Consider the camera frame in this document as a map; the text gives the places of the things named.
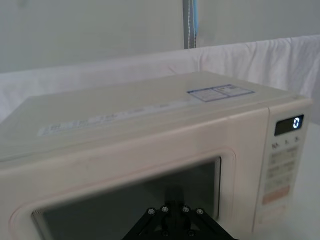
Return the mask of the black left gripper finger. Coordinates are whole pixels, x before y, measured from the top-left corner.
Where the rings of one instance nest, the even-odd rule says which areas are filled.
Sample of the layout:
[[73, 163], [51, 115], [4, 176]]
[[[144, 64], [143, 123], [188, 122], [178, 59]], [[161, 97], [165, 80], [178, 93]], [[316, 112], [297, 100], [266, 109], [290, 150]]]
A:
[[159, 209], [149, 207], [122, 238], [123, 240], [162, 240], [176, 228], [176, 201], [165, 201]]

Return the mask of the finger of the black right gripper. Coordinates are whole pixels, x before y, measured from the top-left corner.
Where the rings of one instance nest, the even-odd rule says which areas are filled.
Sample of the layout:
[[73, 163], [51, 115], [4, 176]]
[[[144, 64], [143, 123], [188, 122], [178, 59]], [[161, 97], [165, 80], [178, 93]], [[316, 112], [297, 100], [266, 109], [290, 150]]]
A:
[[203, 208], [178, 203], [176, 236], [179, 240], [233, 240], [234, 238], [211, 218]]

